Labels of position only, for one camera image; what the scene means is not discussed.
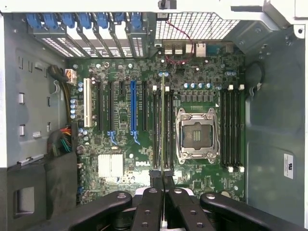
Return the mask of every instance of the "white sticker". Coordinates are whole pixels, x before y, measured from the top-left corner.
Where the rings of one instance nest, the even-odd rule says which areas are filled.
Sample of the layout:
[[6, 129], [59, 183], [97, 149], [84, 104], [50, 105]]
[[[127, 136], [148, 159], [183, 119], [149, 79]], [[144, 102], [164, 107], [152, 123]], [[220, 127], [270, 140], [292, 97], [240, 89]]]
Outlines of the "white sticker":
[[283, 161], [284, 176], [293, 179], [293, 171], [294, 171], [293, 156], [289, 154], [284, 154], [283, 160], [284, 160]]

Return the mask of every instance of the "metal mesh grill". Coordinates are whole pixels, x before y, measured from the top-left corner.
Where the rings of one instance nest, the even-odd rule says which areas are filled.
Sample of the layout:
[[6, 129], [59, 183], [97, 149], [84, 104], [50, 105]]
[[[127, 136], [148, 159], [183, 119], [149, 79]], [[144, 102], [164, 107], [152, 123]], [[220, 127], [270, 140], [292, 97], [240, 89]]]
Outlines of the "metal mesh grill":
[[73, 57], [72, 54], [70, 54], [69, 52], [67, 52], [65, 49], [63, 49], [61, 46], [59, 46], [59, 44], [57, 44], [56, 42], [54, 42], [51, 38], [43, 38], [42, 39], [44, 42], [46, 42], [48, 45], [52, 46], [53, 48], [55, 48], [57, 51], [59, 51], [61, 54], [65, 55], [66, 57]]
[[136, 51], [136, 55], [138, 57], [143, 57], [143, 49], [142, 49], [142, 39], [141, 38], [133, 38], [134, 48]]
[[69, 42], [65, 38], [58, 38], [58, 40], [63, 43], [68, 49], [70, 49], [72, 52], [74, 52], [79, 57], [85, 57], [83, 53], [80, 52], [71, 42]]
[[[169, 22], [191, 39], [223, 39], [239, 20], [223, 20], [215, 13], [172, 13]], [[156, 39], [188, 39], [165, 21], [156, 23]]]

